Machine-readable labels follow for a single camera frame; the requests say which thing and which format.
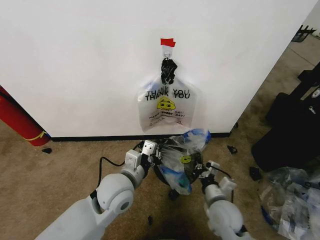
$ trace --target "white wall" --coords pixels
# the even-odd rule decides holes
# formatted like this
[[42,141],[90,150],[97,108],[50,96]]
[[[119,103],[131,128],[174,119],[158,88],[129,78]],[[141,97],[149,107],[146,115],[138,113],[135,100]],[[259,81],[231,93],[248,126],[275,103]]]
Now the white wall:
[[310,28],[317,29],[315,34],[320,34],[320,0],[318,0],[312,11],[306,17],[303,25],[309,25]]
[[173,37],[207,101],[193,126],[229,132],[315,3],[1,1],[0,84],[53,137],[143,135],[136,93]]

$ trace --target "crumpled plastic bag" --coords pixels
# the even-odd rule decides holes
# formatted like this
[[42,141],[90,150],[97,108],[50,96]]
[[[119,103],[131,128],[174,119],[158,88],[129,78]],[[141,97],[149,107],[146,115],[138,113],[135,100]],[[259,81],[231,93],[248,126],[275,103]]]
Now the crumpled plastic bag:
[[193,129],[179,136],[172,136],[162,143],[159,169],[170,185],[181,195],[189,195],[191,183],[197,179],[193,171],[202,164],[201,152],[211,139],[209,131]]
[[260,183],[262,214],[282,236],[320,239],[320,190],[311,186],[306,171],[292,167],[268,172]]

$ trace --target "red tape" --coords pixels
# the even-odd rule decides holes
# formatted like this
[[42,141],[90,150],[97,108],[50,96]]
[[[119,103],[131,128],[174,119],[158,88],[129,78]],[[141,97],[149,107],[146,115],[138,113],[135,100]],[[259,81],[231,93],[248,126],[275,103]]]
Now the red tape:
[[173,38],[161,38],[160,40],[161,40],[161,45],[166,45],[172,48],[174,48],[176,45],[176,42],[174,41]]

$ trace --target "beige carpet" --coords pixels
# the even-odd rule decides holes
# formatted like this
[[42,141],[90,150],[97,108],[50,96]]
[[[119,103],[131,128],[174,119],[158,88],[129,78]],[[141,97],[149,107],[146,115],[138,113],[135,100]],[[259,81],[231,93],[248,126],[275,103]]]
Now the beige carpet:
[[[269,130],[264,117],[276,95],[290,93],[299,83],[297,75],[312,69],[316,58],[320,61],[315,49],[320,49],[320,41],[312,36],[303,43],[291,43],[239,119],[239,127],[229,138],[212,139],[203,153],[205,161],[220,163],[235,179],[234,202],[257,240],[283,237],[261,215],[259,185],[249,177],[249,167],[255,166],[251,146]],[[41,152],[44,147],[33,147],[1,122],[0,238],[34,239],[71,204],[95,189],[101,156],[121,163],[137,142],[50,142],[45,147],[52,148],[52,153],[46,154]],[[227,145],[235,146],[238,153],[231,155]],[[118,171],[107,162],[103,165],[103,175]],[[190,196],[170,201],[169,187],[150,171],[135,192],[132,207],[107,228],[103,239],[219,239],[207,227],[201,184],[196,182],[192,188]],[[148,216],[153,217],[152,226]]]

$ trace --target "black cable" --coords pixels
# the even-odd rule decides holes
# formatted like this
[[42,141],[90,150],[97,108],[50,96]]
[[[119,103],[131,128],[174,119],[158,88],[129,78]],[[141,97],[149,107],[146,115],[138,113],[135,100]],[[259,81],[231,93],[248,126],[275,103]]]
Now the black cable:
[[[141,148],[143,144],[143,141],[139,142],[137,145],[135,145],[135,147],[133,148],[133,150],[136,150],[136,148]],[[116,167],[121,167],[122,165],[125,164],[125,161],[123,161],[122,163],[120,164],[117,164],[117,163],[114,163],[113,161],[111,161],[110,159],[106,158],[105,156],[102,156],[100,158],[100,161],[99,161],[99,179],[98,179],[98,185],[96,187],[99,187],[100,183],[101,183],[101,177],[102,177],[102,160],[106,160],[108,163],[112,164],[113,166],[116,166]]]
[[227,176],[228,176],[228,178],[232,179],[232,177],[230,176],[230,174],[229,174],[229,173],[227,173],[227,172],[225,172],[225,171],[223,171],[223,170],[221,170],[221,169],[219,169],[219,168],[217,168],[217,167],[215,167],[215,166],[211,166],[211,168],[213,168],[213,169],[215,169],[215,170],[218,170],[219,172],[221,172],[221,173],[223,173],[223,174],[227,175]]
[[114,163],[113,161],[109,160],[108,158],[106,158],[105,156],[102,156],[100,158],[100,161],[99,161],[99,180],[98,180],[98,185],[96,187],[99,187],[100,183],[101,183],[101,176],[102,176],[102,160],[106,160],[108,163],[112,164],[113,166],[116,166],[116,167],[121,167],[122,165],[125,164],[125,162],[123,161],[123,163],[121,164],[116,164]]
[[[233,178],[231,177],[231,175],[230,175],[229,173],[227,173],[226,171],[223,171],[223,170],[221,170],[221,169],[219,169],[219,168],[217,168],[217,167],[215,167],[215,166],[211,166],[211,167],[212,167],[213,169],[215,169],[215,170],[217,170],[217,171],[219,171],[219,172],[227,175],[228,178],[233,179]],[[235,191],[232,190],[232,191],[231,191],[231,202],[232,202],[232,203],[234,203],[234,195],[235,195]]]

